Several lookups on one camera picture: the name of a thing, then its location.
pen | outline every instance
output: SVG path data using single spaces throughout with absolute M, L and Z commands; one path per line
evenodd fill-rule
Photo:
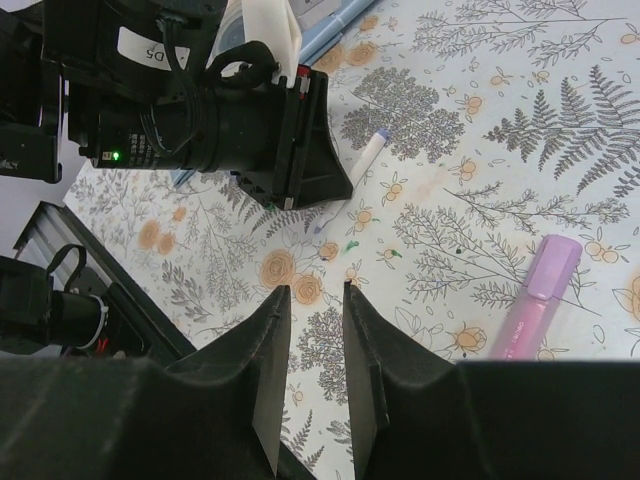
M 535 357 L 581 253 L 582 246 L 575 240 L 561 235 L 544 237 L 490 358 L 529 360 Z
M 358 186 L 362 178 L 369 167 L 373 164 L 374 160 L 378 157 L 382 149 L 384 148 L 387 140 L 389 139 L 389 132 L 381 128 L 376 133 L 373 134 L 367 146 L 364 147 L 362 154 L 358 161 L 353 165 L 351 171 L 349 172 L 349 180 L 353 184 L 353 188 Z M 346 200 L 339 200 L 337 202 L 333 202 L 324 209 L 322 215 L 320 216 L 320 220 L 318 220 L 317 226 L 314 230 L 314 233 L 317 235 L 322 231 L 324 227 L 326 227 L 327 223 L 336 218 L 344 207 L 344 204 L 347 203 Z

cable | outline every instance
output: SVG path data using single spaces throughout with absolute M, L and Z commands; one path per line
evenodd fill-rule
M 162 29 L 162 41 L 169 67 L 184 92 L 187 109 L 187 132 L 176 147 L 168 149 L 160 140 L 153 106 L 149 108 L 149 112 L 140 113 L 140 121 L 151 147 L 160 157 L 167 158 L 180 152 L 195 136 L 202 118 L 202 102 L 197 85 L 191 76 L 180 66 L 180 62 L 176 56 L 176 41 L 178 33 L 182 28 L 182 23 L 172 18 L 162 18 L 158 23 Z

highlighter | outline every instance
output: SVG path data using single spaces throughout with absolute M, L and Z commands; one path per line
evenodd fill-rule
M 561 235 L 540 243 L 522 289 L 489 355 L 496 360 L 531 360 L 542 343 L 562 295 L 580 262 L 582 246 Z

blue pen tip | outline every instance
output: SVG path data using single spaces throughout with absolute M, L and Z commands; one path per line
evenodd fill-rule
M 385 140 L 389 140 L 389 137 L 391 136 L 391 134 L 389 133 L 389 130 L 387 130 L 386 128 L 381 128 L 376 133 L 380 135 L 382 138 L 384 138 Z

floral tablecloth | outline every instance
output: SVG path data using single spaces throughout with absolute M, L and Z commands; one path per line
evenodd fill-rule
M 640 5 L 430 0 L 374 6 L 316 68 L 349 168 L 392 138 L 343 211 L 265 211 L 223 173 L 87 165 L 66 197 L 201 348 L 276 285 L 294 324 L 283 439 L 353 477 L 340 325 L 352 279 L 442 357 L 483 358 L 545 234 L 584 245 L 540 360 L 640 356 Z

